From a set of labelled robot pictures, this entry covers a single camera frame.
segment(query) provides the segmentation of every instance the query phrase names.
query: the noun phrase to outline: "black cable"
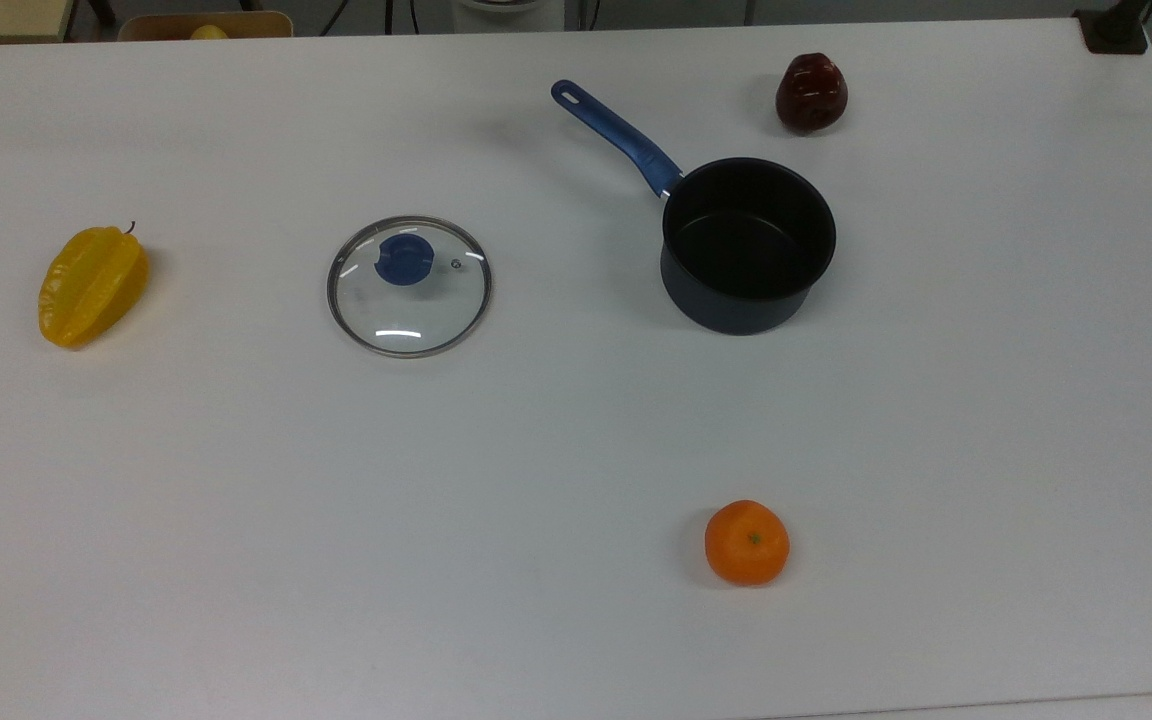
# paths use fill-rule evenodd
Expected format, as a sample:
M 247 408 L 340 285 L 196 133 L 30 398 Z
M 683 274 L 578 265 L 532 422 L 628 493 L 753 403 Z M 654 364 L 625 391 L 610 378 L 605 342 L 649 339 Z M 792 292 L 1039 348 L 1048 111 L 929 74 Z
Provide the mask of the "black cable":
M 319 33 L 319 37 L 324 37 L 327 32 L 332 31 L 332 26 L 334 26 L 335 20 L 340 17 L 340 13 L 344 12 L 344 6 L 347 6 L 349 0 L 340 0 L 340 6 L 338 7 L 338 12 L 332 13 L 332 18 L 328 20 L 328 24 L 326 24 L 326 26 L 323 29 L 323 32 Z

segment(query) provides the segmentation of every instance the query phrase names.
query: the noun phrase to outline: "saucepan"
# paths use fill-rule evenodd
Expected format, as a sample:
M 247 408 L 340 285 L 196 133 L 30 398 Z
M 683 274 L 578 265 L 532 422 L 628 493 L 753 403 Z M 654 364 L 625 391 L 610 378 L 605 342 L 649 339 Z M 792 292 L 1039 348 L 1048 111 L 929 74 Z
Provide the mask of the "saucepan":
M 654 142 L 576 83 L 554 100 L 637 165 L 666 199 L 660 278 L 695 323 L 755 334 L 785 323 L 835 250 L 826 200 L 803 176 L 770 160 L 727 158 L 682 174 Z

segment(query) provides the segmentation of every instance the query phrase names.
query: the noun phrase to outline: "lid knob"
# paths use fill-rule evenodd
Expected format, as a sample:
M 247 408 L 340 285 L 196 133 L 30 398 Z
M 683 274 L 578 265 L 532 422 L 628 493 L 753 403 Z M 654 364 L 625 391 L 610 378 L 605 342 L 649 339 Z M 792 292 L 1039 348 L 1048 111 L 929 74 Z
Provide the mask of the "lid knob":
M 433 247 L 419 234 L 402 233 L 380 243 L 376 274 L 389 285 L 416 285 L 433 266 Z

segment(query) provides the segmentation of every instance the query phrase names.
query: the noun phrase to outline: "glass lid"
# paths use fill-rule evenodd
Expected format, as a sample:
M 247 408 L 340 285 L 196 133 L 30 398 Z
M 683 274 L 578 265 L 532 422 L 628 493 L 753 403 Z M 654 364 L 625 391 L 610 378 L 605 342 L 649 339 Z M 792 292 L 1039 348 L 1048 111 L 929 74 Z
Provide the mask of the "glass lid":
M 367 225 L 328 274 L 340 327 L 369 350 L 425 357 L 467 336 L 492 300 L 483 247 L 456 225 L 403 215 Z

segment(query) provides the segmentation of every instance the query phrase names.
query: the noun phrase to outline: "black corner bracket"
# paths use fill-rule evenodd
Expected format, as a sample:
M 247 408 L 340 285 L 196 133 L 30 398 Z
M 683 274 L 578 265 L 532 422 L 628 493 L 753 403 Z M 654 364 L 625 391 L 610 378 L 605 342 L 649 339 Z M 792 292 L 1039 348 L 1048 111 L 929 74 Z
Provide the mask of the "black corner bracket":
M 1149 41 L 1140 14 L 1147 5 L 1152 0 L 1120 0 L 1108 10 L 1074 10 L 1087 50 L 1098 55 L 1144 55 Z

